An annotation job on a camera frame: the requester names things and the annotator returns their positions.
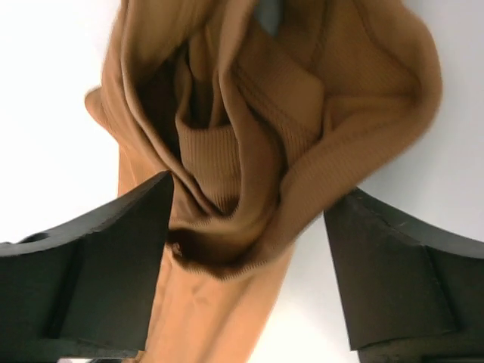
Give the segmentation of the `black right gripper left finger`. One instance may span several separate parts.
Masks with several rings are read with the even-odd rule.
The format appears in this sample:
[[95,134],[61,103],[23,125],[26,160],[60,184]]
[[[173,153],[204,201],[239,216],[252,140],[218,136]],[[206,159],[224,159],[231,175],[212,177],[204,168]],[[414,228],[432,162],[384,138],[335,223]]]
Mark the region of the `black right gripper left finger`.
[[55,228],[1,245],[4,358],[132,358],[144,348],[172,207],[161,172]]

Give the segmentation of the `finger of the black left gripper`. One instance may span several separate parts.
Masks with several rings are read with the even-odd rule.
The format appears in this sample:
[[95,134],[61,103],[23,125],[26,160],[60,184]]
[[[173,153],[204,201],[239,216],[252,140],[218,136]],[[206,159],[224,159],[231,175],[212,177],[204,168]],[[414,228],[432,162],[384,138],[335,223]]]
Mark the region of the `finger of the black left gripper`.
[[259,0],[253,16],[269,35],[276,36],[283,18],[283,10],[283,0]]

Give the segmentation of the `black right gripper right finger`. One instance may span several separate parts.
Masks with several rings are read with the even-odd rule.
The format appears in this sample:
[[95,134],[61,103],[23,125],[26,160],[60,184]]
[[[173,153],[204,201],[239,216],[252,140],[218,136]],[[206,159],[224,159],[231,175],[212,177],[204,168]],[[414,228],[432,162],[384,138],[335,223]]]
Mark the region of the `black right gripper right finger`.
[[481,350],[483,244],[361,190],[325,214],[354,350]]

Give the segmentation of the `tan ribbed tank top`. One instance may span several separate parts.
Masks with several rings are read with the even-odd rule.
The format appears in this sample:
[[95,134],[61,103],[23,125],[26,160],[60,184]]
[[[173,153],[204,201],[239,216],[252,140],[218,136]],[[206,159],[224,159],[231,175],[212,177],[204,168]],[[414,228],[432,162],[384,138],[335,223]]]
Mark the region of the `tan ribbed tank top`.
[[123,1],[89,92],[119,144],[118,192],[175,191],[138,362],[246,362],[297,236],[412,145],[442,94],[425,23],[401,1]]

